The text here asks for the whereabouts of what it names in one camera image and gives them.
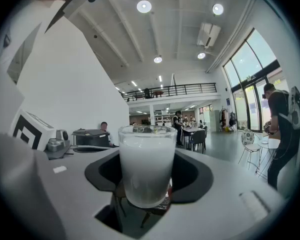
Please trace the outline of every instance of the gray floor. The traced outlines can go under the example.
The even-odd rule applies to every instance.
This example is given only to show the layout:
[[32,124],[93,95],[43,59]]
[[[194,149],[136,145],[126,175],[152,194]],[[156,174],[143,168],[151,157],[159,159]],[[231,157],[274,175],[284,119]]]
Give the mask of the gray floor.
[[[217,159],[229,161],[234,164],[238,164],[240,157],[244,151],[244,146],[241,143],[241,131],[225,133],[225,132],[208,132],[205,144],[206,150],[203,152],[204,155],[211,156]],[[267,161],[270,158],[270,154],[267,153],[268,150],[263,149],[262,151],[262,159],[265,157],[261,170],[267,164]],[[200,146],[198,150],[195,152],[202,153],[202,147]],[[249,152],[245,151],[243,157],[238,166],[245,168],[248,171],[247,161],[248,161]],[[251,162],[254,164],[258,164],[259,161],[259,152],[255,152],[251,156]],[[270,163],[264,169],[263,173],[267,175],[267,169]],[[256,168],[251,165],[249,172],[252,174],[255,173]],[[261,181],[266,181],[264,178],[259,177]],[[119,209],[120,218],[123,227],[123,233],[133,238],[140,238],[144,235],[153,225],[155,225],[159,220],[160,216],[151,215],[148,221],[145,223],[144,228],[140,228],[141,222],[146,215],[145,211],[140,209],[133,208],[128,205],[127,199],[122,199],[122,206],[125,210],[127,217],[124,217],[122,211]]]

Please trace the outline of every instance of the air conditioner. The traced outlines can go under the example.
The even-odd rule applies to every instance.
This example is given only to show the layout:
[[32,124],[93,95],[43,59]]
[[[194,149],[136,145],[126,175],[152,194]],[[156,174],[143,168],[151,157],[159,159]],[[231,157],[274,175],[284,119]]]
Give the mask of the air conditioner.
[[201,23],[199,36],[196,40],[198,46],[208,48],[215,44],[215,41],[220,33],[221,27],[210,23]]

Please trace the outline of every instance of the black cap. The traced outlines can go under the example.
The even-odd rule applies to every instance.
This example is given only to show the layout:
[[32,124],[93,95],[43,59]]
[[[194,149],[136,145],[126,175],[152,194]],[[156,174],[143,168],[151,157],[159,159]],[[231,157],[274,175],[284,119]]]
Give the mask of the black cap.
[[272,89],[276,89],[275,86],[273,85],[273,83],[266,83],[265,86],[263,87],[263,92],[264,94],[266,94],[267,91],[272,90]]

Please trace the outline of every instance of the white round table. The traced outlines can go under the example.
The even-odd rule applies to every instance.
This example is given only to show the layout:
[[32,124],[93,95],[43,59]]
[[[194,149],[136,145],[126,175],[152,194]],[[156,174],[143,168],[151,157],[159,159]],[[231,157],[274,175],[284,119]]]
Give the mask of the white round table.
[[265,160],[268,152],[270,153],[270,158],[268,160],[268,162],[266,163],[265,167],[263,168],[263,170],[261,171],[261,173],[259,174],[259,177],[262,175],[262,177],[265,177],[265,175],[263,174],[264,169],[267,167],[268,163],[270,162],[271,159],[273,159],[275,153],[276,153],[276,149],[279,147],[280,144],[280,140],[276,139],[276,138],[269,138],[268,136],[263,137],[261,140],[258,141],[258,145],[261,147],[261,156],[262,156],[262,150],[263,148],[268,149],[267,153],[265,154],[264,158],[262,159],[261,163],[260,163],[260,167],[263,163],[263,161]]

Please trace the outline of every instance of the black railing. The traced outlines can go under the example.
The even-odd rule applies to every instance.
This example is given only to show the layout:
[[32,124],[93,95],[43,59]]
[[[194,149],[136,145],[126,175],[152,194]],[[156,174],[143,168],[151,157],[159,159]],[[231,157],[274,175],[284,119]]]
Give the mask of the black railing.
[[136,90],[127,92],[125,94],[121,93],[121,95],[126,102],[132,102],[176,95],[205,94],[216,92],[216,83],[209,82],[146,88],[142,91]]

